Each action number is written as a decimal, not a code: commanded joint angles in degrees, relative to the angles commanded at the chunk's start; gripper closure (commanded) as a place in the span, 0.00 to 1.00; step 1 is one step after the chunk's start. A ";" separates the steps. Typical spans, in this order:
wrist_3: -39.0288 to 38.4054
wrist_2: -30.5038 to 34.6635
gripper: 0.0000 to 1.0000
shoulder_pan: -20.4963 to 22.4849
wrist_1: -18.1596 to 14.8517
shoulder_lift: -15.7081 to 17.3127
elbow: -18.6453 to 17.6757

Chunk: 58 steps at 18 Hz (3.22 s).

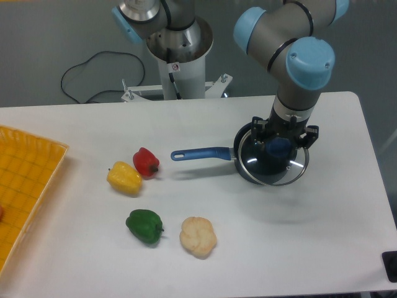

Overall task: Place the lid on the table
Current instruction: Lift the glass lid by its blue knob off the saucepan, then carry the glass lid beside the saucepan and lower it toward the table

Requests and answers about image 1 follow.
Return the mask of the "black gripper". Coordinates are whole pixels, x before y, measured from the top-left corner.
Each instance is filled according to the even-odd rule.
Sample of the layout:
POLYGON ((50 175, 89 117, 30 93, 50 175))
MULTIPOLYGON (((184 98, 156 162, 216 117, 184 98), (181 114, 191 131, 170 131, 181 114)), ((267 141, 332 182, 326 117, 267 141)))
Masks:
POLYGON ((274 108, 268 119, 254 116, 251 121, 251 141, 254 145, 265 145, 267 137, 286 138, 298 148, 309 149, 319 137, 319 127, 309 125, 307 120, 297 121, 284 120, 274 108))

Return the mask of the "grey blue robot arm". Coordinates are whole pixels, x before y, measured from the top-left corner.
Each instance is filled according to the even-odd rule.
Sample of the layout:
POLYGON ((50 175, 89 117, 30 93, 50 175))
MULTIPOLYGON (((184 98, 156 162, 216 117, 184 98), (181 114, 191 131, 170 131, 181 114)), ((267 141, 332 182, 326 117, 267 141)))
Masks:
MULTIPOLYGON (((295 148, 316 141, 318 129, 307 121, 331 77, 335 54, 314 33, 348 7, 348 1, 284 1, 275 12, 252 7, 239 17, 234 41, 279 82, 270 117, 263 128, 252 127, 254 135, 283 137, 295 148)), ((166 100, 208 95, 205 57, 213 34, 193 1, 121 1, 112 14, 127 38, 145 42, 157 59, 166 100)))

